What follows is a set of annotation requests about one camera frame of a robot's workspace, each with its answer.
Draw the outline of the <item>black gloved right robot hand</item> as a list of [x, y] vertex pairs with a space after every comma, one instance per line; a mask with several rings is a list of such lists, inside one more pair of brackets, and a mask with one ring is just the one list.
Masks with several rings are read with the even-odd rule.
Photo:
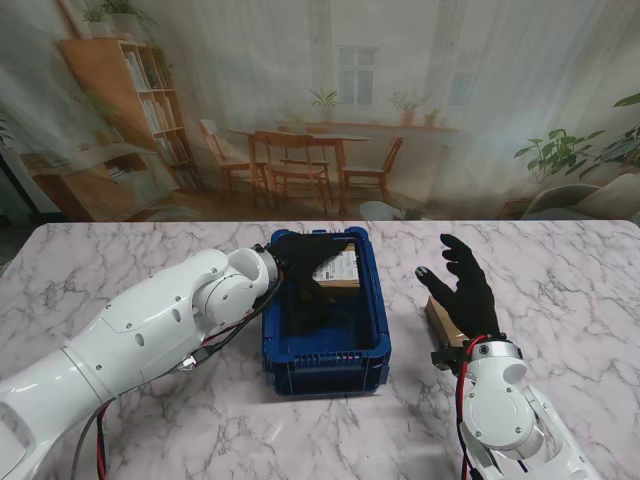
[[494, 295], [472, 250], [451, 234], [441, 234], [440, 240], [446, 246], [442, 252], [446, 267], [457, 278], [456, 289], [449, 287], [426, 266], [416, 268], [416, 277], [467, 338], [499, 335]]

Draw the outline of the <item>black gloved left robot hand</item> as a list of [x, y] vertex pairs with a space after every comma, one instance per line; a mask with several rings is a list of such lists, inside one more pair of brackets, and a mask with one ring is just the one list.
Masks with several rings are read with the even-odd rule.
[[302, 298], [316, 304], [333, 304], [334, 299], [313, 278], [315, 271], [338, 256], [349, 241], [330, 234], [285, 233], [266, 249], [276, 259], [285, 278], [298, 287]]

